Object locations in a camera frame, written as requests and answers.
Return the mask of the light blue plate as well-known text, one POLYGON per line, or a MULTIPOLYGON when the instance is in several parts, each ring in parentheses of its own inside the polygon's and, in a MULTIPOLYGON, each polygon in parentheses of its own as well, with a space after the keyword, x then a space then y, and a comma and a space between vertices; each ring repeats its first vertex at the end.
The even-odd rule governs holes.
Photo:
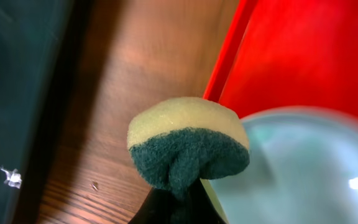
POLYGON ((358 223, 358 119, 280 108, 242 119, 250 164, 211 181, 229 223, 358 223))

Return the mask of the green yellow sponge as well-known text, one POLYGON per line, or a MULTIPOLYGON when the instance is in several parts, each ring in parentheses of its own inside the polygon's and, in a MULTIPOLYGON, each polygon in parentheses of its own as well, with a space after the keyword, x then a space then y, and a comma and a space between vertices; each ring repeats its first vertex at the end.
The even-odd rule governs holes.
POLYGON ((172 98, 129 123, 127 149, 142 178, 183 200, 199 179, 221 179, 250 163, 249 140, 238 115, 197 97, 172 98))

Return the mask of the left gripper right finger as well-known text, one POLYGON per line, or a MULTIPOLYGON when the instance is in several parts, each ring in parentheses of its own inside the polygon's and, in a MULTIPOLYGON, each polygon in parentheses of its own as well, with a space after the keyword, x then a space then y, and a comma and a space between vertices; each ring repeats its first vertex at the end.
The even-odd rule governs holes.
POLYGON ((185 198, 186 224, 226 224, 213 207, 200 180, 194 182, 185 198))

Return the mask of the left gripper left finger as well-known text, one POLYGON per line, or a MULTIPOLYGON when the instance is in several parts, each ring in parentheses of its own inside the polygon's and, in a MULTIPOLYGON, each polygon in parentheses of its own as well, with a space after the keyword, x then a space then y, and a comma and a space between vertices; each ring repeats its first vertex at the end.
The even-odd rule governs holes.
POLYGON ((170 224, 173 205, 171 192, 152 188, 128 224, 170 224))

